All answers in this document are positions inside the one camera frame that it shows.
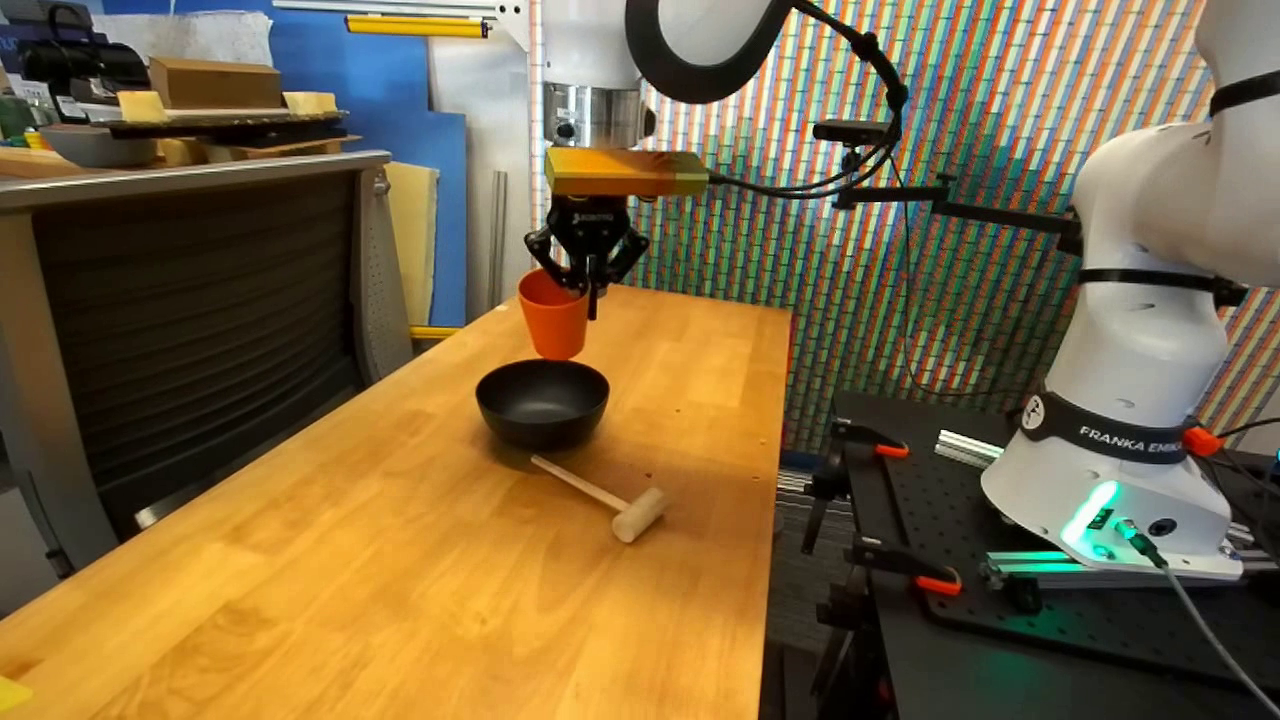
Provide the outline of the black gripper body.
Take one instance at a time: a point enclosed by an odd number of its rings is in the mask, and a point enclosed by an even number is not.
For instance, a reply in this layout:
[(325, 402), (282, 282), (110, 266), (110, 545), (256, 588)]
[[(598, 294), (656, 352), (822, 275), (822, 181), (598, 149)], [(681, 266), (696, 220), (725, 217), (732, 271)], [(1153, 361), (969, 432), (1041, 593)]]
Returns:
[(549, 230), (567, 256), (613, 256), (633, 233), (628, 207), (622, 195), (556, 195)]

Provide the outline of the black perforated robot base table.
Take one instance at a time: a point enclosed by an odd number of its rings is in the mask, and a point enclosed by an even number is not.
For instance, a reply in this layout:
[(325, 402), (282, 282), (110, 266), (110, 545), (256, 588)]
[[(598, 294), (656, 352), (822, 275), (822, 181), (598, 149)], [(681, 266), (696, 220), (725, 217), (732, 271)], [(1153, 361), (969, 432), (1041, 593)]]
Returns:
[(992, 552), (1041, 552), (1041, 542), (987, 508), (978, 470), (931, 450), (941, 427), (1004, 445), (1004, 414), (839, 397), (835, 417), (911, 450), (908, 462), (844, 462), (858, 534), (905, 545), (965, 581), (965, 593), (945, 601), (916, 593), (908, 577), (870, 573), (901, 720), (1269, 720), (1164, 581), (998, 581)]

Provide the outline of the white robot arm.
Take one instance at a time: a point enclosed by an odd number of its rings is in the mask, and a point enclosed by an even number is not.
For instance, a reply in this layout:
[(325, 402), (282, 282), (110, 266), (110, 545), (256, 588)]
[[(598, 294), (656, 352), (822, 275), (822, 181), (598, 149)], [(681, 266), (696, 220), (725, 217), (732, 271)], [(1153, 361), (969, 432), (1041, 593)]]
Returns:
[[(713, 104), (757, 76), (807, 0), (536, 0), (556, 92)], [(1230, 361), (1212, 287), (1280, 285), (1280, 0), (1209, 0), (1199, 122), (1099, 146), (1073, 207), (1080, 294), (983, 501), (1083, 573), (1234, 586), (1234, 508), (1193, 462), (1193, 408)]]

